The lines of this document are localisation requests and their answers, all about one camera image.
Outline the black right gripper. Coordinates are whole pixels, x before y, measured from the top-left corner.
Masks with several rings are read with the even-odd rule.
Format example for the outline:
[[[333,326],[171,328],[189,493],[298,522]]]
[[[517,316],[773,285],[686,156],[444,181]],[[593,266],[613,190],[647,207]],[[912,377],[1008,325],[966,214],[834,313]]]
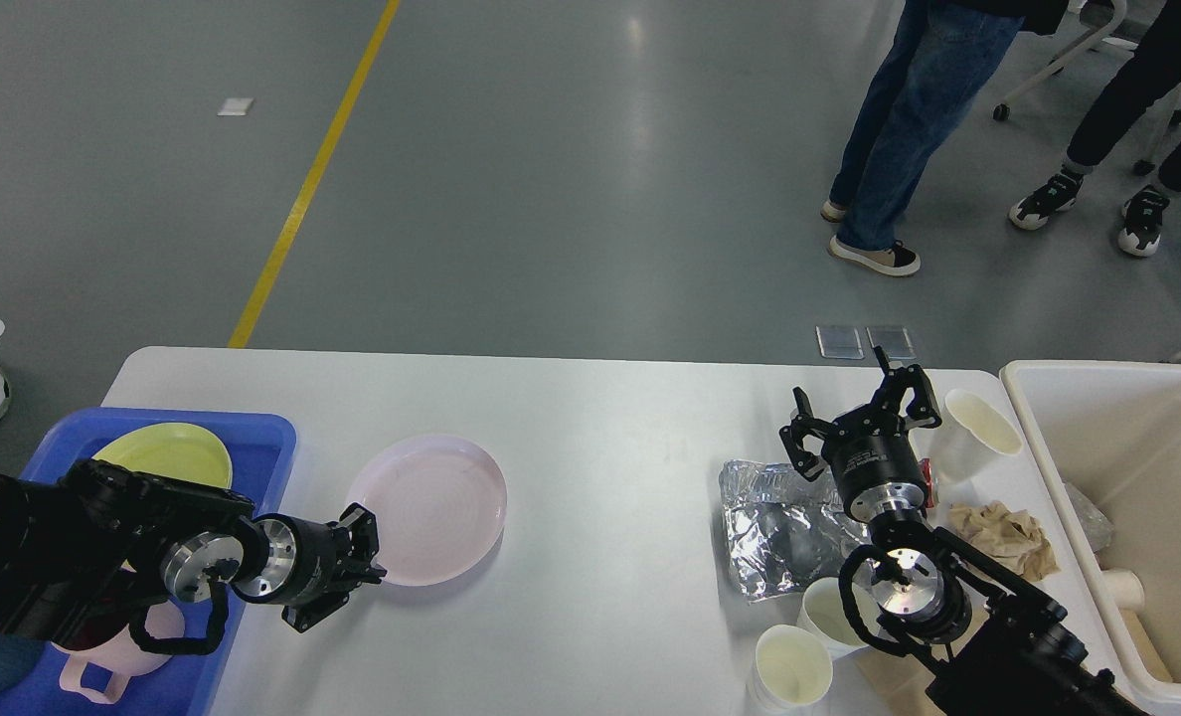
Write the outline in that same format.
[[[874,346],[873,352],[883,379],[872,401],[854,409],[855,425],[872,436],[831,440],[839,427],[814,416],[801,388],[792,389],[795,412],[778,430],[790,466],[808,483],[830,466],[842,510],[859,522],[872,522],[890,510],[926,509],[929,486],[908,432],[942,427],[934,389],[921,364],[892,362],[882,346]],[[821,441],[823,456],[805,447],[808,437]]]

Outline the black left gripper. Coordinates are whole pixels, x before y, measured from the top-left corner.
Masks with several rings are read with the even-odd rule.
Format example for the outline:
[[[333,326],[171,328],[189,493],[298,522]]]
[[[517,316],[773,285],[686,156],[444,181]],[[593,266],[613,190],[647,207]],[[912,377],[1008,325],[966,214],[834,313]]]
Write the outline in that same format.
[[[387,577],[387,569],[374,562],[380,553],[377,518],[360,503],[351,503],[339,521],[265,515],[253,527],[263,540],[263,552],[254,558],[257,571],[233,581],[233,590],[247,603],[285,606],[281,619],[299,633],[350,603],[353,590],[344,590],[335,572],[368,585],[380,585]]]

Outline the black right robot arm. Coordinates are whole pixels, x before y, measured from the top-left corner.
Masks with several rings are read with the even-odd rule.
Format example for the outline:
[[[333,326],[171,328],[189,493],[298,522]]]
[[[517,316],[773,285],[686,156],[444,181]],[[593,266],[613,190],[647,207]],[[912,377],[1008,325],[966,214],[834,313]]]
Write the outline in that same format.
[[[927,668],[924,694],[945,715],[1136,715],[1111,670],[1087,670],[1061,603],[928,523],[931,483],[911,434],[942,425],[934,390],[919,364],[874,354],[883,377],[872,399],[821,419],[795,388],[778,431],[795,470],[808,481],[830,471],[844,515],[867,529],[839,569],[849,627]]]

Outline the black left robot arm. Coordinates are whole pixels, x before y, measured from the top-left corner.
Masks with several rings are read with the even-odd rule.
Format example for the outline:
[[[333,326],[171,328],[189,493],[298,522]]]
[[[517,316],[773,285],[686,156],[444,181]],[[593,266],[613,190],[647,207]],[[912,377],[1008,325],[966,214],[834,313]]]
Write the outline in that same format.
[[[56,483],[0,474],[0,633],[89,649],[128,631],[154,655],[210,655],[229,598],[306,631],[380,585],[373,512],[255,515],[218,486],[77,458]]]

